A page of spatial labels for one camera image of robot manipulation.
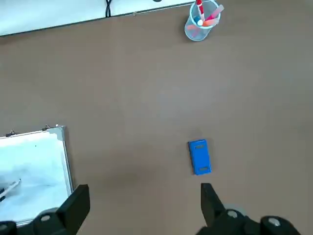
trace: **blue rectangular object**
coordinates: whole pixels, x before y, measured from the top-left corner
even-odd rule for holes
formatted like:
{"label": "blue rectangular object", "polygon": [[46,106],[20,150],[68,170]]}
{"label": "blue rectangular object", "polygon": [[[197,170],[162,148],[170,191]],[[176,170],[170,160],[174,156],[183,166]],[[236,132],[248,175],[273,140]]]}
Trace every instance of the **blue rectangular object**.
{"label": "blue rectangular object", "polygon": [[210,156],[206,140],[190,141],[188,144],[194,173],[196,175],[211,173]]}

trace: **small whiteboard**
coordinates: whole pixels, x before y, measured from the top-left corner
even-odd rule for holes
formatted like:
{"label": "small whiteboard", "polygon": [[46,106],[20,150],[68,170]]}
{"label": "small whiteboard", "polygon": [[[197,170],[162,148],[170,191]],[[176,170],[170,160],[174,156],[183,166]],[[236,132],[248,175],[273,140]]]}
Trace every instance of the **small whiteboard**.
{"label": "small whiteboard", "polygon": [[0,189],[19,179],[0,202],[0,221],[26,224],[71,195],[64,126],[0,138]]}

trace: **brown table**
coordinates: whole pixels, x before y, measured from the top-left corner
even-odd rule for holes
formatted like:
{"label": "brown table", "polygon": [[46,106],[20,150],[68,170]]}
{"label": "brown table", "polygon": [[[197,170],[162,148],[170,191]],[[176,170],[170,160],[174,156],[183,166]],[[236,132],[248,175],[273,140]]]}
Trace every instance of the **brown table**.
{"label": "brown table", "polygon": [[[200,182],[253,219],[312,231],[313,9],[221,3],[200,43],[184,35],[188,7],[0,38],[0,131],[68,127],[91,193],[81,234],[192,235]],[[194,176],[199,138],[213,173]]]}

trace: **cup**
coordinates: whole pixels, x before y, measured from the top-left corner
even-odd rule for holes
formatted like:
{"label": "cup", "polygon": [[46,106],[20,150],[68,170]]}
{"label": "cup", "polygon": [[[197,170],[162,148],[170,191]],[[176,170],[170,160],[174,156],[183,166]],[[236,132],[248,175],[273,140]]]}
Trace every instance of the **cup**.
{"label": "cup", "polygon": [[[203,1],[203,10],[205,18],[209,17],[213,11],[218,8],[218,4],[213,0]],[[192,41],[202,41],[209,34],[211,29],[216,25],[211,26],[199,26],[197,22],[195,22],[194,18],[199,16],[198,7],[195,3],[193,3],[189,10],[189,17],[185,24],[185,33],[186,36]],[[218,14],[216,19],[220,21],[221,14]]]}

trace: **metal screw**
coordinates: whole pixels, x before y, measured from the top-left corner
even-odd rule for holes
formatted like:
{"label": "metal screw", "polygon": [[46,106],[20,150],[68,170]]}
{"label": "metal screw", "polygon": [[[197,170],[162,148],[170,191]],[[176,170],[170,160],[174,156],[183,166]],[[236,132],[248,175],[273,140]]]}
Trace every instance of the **metal screw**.
{"label": "metal screw", "polygon": [[227,214],[233,218],[237,218],[237,213],[235,211],[228,211]]}
{"label": "metal screw", "polygon": [[6,224],[1,224],[0,225],[0,231],[6,230],[8,226]]}
{"label": "metal screw", "polygon": [[42,222],[45,222],[45,221],[47,221],[47,220],[49,220],[50,219],[50,215],[44,215],[43,217],[41,217],[41,221]]}
{"label": "metal screw", "polygon": [[278,219],[275,219],[275,218],[269,218],[268,219],[269,223],[275,225],[276,227],[280,226],[280,222]]}

